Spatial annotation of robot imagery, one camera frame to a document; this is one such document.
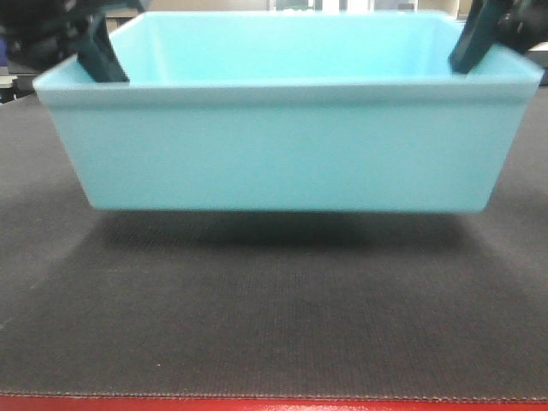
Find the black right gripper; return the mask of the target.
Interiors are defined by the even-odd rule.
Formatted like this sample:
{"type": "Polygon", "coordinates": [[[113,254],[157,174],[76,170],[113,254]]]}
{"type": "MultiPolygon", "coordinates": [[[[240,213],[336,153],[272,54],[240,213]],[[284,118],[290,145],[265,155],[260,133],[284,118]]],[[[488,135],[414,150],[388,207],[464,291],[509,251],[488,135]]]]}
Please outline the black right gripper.
{"type": "Polygon", "coordinates": [[[448,61],[453,73],[468,74],[494,44],[526,54],[546,41],[547,0],[475,0],[448,61]]]}

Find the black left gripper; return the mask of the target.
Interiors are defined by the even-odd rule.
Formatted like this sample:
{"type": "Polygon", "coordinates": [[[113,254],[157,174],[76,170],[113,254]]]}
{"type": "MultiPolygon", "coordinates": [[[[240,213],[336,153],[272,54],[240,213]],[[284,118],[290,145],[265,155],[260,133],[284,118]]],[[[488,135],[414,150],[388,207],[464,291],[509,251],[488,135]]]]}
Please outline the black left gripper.
{"type": "Polygon", "coordinates": [[[96,82],[129,82],[110,42],[108,12],[146,11],[145,1],[2,1],[7,58],[45,72],[73,55],[96,82]]]}

